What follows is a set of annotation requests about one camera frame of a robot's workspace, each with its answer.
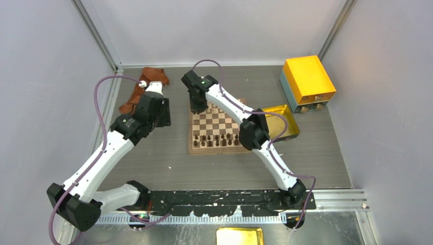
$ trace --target yellow box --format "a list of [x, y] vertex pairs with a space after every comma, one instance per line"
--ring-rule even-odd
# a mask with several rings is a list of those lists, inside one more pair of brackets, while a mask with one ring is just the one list
[[[288, 140], [288, 139], [294, 139], [298, 137], [299, 135], [299, 128], [298, 125], [295, 122], [295, 119], [292, 116], [292, 113], [290, 112], [290, 109], [288, 108], [288, 105], [281, 105], [281, 106], [274, 106], [269, 108], [263, 108], [262, 109], [265, 112], [274, 112], [279, 115], [282, 115], [288, 123], [287, 130], [285, 133], [277, 139], [275, 142], [279, 142], [282, 140]], [[266, 122], [268, 123], [269, 128], [269, 137], [271, 139], [277, 137], [283, 131], [284, 129], [284, 121], [279, 118], [278, 116], [274, 115], [266, 115]]]
[[261, 228], [226, 227], [216, 231], [216, 245], [263, 245]]
[[298, 105], [328, 101], [336, 92], [316, 55], [287, 59], [283, 72]]

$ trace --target checkered squares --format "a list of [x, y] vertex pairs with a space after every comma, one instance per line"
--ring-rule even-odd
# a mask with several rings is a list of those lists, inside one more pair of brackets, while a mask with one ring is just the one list
[[[193, 128], [193, 148], [208, 148], [207, 136], [211, 137], [212, 147], [243, 147], [239, 142], [237, 145], [234, 144], [235, 136], [239, 134], [239, 125], [235, 123], [229, 115], [224, 113], [217, 106], [208, 103], [208, 109], [200, 114], [193, 114], [192, 120]], [[232, 139], [232, 145], [222, 146], [221, 135], [224, 135], [228, 142], [227, 134], [230, 134]]]

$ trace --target brown cloth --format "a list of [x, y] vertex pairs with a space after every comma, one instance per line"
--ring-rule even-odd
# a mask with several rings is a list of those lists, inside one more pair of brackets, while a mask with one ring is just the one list
[[[169, 78], [165, 75], [164, 69], [156, 69], [151, 67], [145, 67], [142, 70], [140, 81], [146, 81], [149, 85], [150, 82], [160, 81], [162, 84], [168, 85], [170, 84]], [[119, 107], [119, 111], [121, 114], [134, 114], [135, 106], [140, 100], [140, 96], [143, 95], [145, 89], [140, 88], [138, 84], [135, 84], [134, 91], [132, 91], [132, 95], [129, 98], [128, 102]]]

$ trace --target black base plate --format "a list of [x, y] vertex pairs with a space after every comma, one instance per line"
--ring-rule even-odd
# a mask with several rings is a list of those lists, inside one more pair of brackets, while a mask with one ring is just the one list
[[[181, 190], [181, 191], [151, 191], [150, 210], [154, 215], [164, 215], [168, 212], [173, 216], [189, 216], [193, 211], [195, 216], [208, 214], [210, 217], [231, 216], [240, 206], [242, 216], [276, 216], [282, 210], [299, 210], [305, 202], [294, 205], [284, 203], [282, 193], [278, 189], [267, 190]], [[307, 209], [315, 209], [314, 194], [307, 202]]]

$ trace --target cable clip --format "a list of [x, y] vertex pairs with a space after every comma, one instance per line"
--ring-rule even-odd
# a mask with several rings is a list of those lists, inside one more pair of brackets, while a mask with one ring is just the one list
[[138, 84], [138, 86], [140, 88], [146, 88], [148, 86], [148, 83], [144, 80], [141, 80], [140, 83]]

